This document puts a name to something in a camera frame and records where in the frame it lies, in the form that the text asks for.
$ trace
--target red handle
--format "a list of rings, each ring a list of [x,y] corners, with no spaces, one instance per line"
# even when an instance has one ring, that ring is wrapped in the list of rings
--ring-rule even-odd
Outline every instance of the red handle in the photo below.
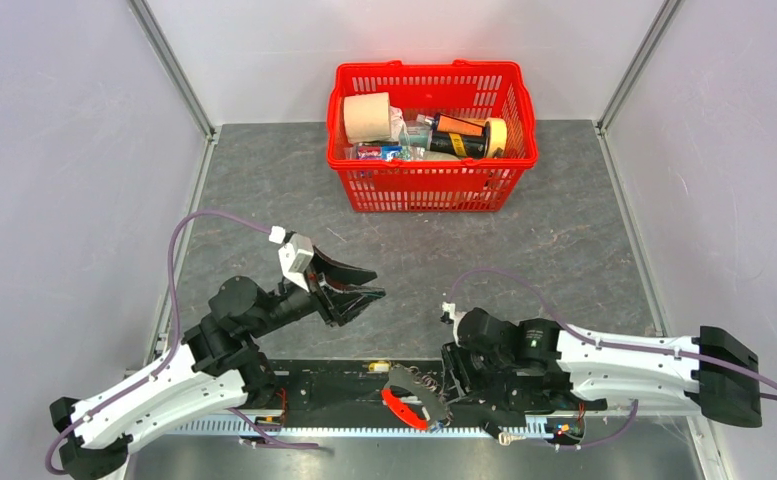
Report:
[[[399,398],[395,397],[394,394],[391,393],[390,388],[385,388],[382,390],[382,400],[385,400],[385,405],[388,405],[388,408],[391,410],[391,412],[393,412],[394,415],[396,415],[397,418],[402,420],[406,425],[418,430],[428,429],[426,420],[418,417],[417,414],[408,407],[408,405],[400,401]]]
[[[482,161],[481,158],[470,158],[470,157],[462,158],[461,160],[462,160],[462,165],[466,167],[478,167],[479,162]]]

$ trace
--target white wall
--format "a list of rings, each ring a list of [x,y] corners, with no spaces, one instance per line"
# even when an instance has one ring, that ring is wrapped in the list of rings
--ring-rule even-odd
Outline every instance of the white wall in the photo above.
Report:
[[[148,0],[215,124],[325,121],[345,62],[520,63],[538,118],[597,118],[661,0]]]
[[[727,328],[777,380],[777,2],[685,2],[611,138],[672,330]],[[720,428],[736,479],[777,478],[763,416]]]
[[[0,479],[143,360],[203,139],[123,1],[0,1]]]

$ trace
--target cable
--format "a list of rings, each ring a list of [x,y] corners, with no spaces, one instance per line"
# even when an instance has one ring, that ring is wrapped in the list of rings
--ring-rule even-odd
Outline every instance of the cable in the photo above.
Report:
[[[252,420],[250,420],[250,417],[246,416],[238,410],[237,408],[228,408],[230,412],[234,413],[238,416],[241,420],[247,422],[247,425],[250,426],[250,428],[253,429],[254,432],[259,434],[259,436],[265,440],[267,440],[270,443],[266,444],[259,444],[256,445],[256,447],[259,448],[287,448],[291,450],[314,450],[316,448],[320,448],[320,445],[316,443],[286,443],[279,440],[276,440],[275,438],[271,437],[267,434],[261,427],[255,424]]]
[[[554,310],[550,306],[550,304],[548,304],[547,301],[544,300],[544,297],[541,295],[541,291],[538,289],[538,287],[529,283],[529,280],[521,277],[520,275],[508,272],[506,270],[501,270],[499,268],[479,267],[461,274],[459,278],[457,278],[456,281],[453,282],[453,286],[452,288],[450,288],[450,293],[447,295],[447,302],[452,301],[453,296],[456,293],[456,289],[458,288],[459,284],[461,284],[465,280],[465,278],[477,273],[494,273],[497,275],[502,275],[507,278],[511,278],[512,280],[520,283],[521,285],[529,289],[529,291],[531,291],[536,296],[536,298],[538,298],[538,301],[541,303],[541,307],[544,309],[544,311],[547,312],[548,315],[550,315],[550,317],[556,323],[559,324],[560,327],[562,327],[562,330],[565,330],[566,332],[574,336],[576,339],[581,340],[585,343],[596,345],[598,348],[606,347],[606,348],[614,348],[618,350],[630,350],[633,352],[655,353],[658,355],[673,355],[674,357],[691,358],[701,362],[711,363],[712,365],[717,365],[719,367],[726,368],[727,370],[731,370],[736,373],[740,373],[758,382],[764,383],[765,385],[768,385],[769,387],[777,391],[777,382],[775,382],[774,380],[771,380],[770,378],[760,373],[753,372],[744,367],[740,367],[734,363],[730,363],[725,360],[721,360],[719,358],[710,357],[708,355],[703,355],[700,353],[675,350],[672,348],[648,347],[644,345],[630,345],[626,343],[607,342],[604,340],[598,340],[596,338],[591,338],[589,336],[583,335],[582,333],[576,331],[573,327],[571,327],[567,322],[565,322],[564,319],[562,319],[562,317],[558,314],[558,312],[556,312],[556,310]],[[759,396],[761,398],[765,398],[768,400],[777,401],[777,395],[774,395],[773,393],[760,393]]]
[[[576,440],[576,441],[582,443],[582,441],[585,440],[585,434],[586,434],[586,432],[588,430],[588,426],[585,423],[584,416],[585,416],[585,410],[582,410],[582,412],[580,413],[580,416],[577,417],[577,419],[576,419],[576,424],[579,427],[580,435],[578,435],[578,436],[577,435],[571,435],[571,432],[573,431],[573,429],[568,430],[568,431],[562,431],[562,435],[564,435],[564,436],[566,436],[566,437],[568,437],[568,438],[570,438],[572,440]]]
[[[582,402],[579,402],[579,417],[577,417],[576,421],[579,426],[583,429],[585,428],[585,404]]]
[[[179,300],[176,298],[176,271],[175,271],[176,266],[174,264],[174,257],[176,252],[176,241],[179,239],[179,236],[182,234],[182,230],[184,230],[185,227],[192,220],[202,216],[225,218],[235,223],[239,223],[245,227],[252,228],[257,232],[270,235],[270,227],[266,227],[264,225],[261,225],[260,223],[253,222],[251,220],[246,220],[246,219],[237,217],[235,215],[232,215],[231,213],[223,212],[220,210],[197,210],[196,212],[183,218],[176,225],[176,228],[173,230],[173,234],[170,236],[170,244],[167,247],[167,291],[170,295],[170,305],[171,305],[170,311],[172,315],[172,321],[171,321],[171,327],[170,327],[171,338],[168,340],[168,343],[170,344],[170,350],[168,350],[167,355],[165,355],[161,364],[158,367],[156,367],[155,370],[153,370],[149,376],[138,380],[132,385],[129,385],[123,390],[115,393],[113,396],[105,399],[102,403],[98,404],[97,406],[85,412],[85,414],[79,417],[78,420],[71,423],[67,428],[65,428],[64,430],[61,431],[61,433],[58,434],[55,440],[53,440],[52,443],[50,444],[49,449],[47,450],[46,458],[44,459],[44,466],[46,467],[46,470],[49,473],[53,475],[67,474],[66,471],[61,470],[60,468],[55,468],[52,465],[52,457],[53,455],[55,455],[55,451],[58,449],[58,445],[61,444],[61,442],[64,439],[66,439],[67,436],[70,435],[71,432],[73,432],[73,430],[76,430],[79,427],[79,425],[85,422],[86,419],[90,420],[94,415],[98,414],[109,405],[120,400],[126,395],[134,392],[138,388],[146,385],[151,378],[155,379],[156,377],[158,377],[158,374],[161,373],[165,368],[167,368],[167,365],[169,365],[170,362],[173,360],[173,357],[176,356],[176,352],[179,350],[179,346],[180,346],[179,339],[182,337],[182,319],[179,316]]]
[[[599,447],[600,445],[605,445],[609,442],[617,440],[624,433],[626,433],[627,430],[629,430],[630,427],[632,427],[632,425],[635,423],[636,415],[638,415],[638,400],[633,400],[631,410],[629,411],[629,416],[627,417],[627,421],[617,432],[609,435],[608,437],[604,437],[604,438],[601,438],[600,440],[594,440],[593,442],[588,442],[588,443],[580,442],[579,445],[558,445],[558,444],[553,445],[546,442],[545,442],[545,445],[550,445],[551,447],[554,447],[556,451],[567,450],[570,452],[584,450],[586,448]]]
[[[288,419],[288,392],[284,387],[279,387],[279,392],[276,392],[276,396],[282,399],[282,415],[279,416],[279,420],[284,427],[285,420]]]

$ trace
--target gray marble surface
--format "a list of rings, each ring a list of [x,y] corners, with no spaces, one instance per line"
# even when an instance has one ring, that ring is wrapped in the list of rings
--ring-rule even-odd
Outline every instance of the gray marble surface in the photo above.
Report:
[[[327,255],[379,274],[388,295],[343,328],[317,315],[259,339],[271,358],[437,358],[450,328],[438,321],[462,272],[495,266],[540,286],[564,317],[586,328],[652,335],[653,321],[611,181],[589,121],[541,121],[541,156],[500,212],[355,213],[326,162],[318,123],[226,125],[201,208],[218,208],[312,238]],[[186,327],[235,275],[267,289],[280,278],[266,236],[197,220],[179,285]],[[513,321],[541,314],[508,279],[470,278],[456,298]]]

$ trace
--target masking tape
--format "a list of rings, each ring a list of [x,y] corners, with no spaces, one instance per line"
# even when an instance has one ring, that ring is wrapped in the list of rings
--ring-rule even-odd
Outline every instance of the masking tape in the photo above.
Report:
[[[506,150],[506,139],[509,129],[506,127],[506,121],[502,118],[489,118],[485,120],[485,127],[488,129],[488,145],[485,148],[485,158],[494,156],[497,149]]]
[[[344,98],[344,129],[350,143],[391,139],[391,103],[387,92]]]

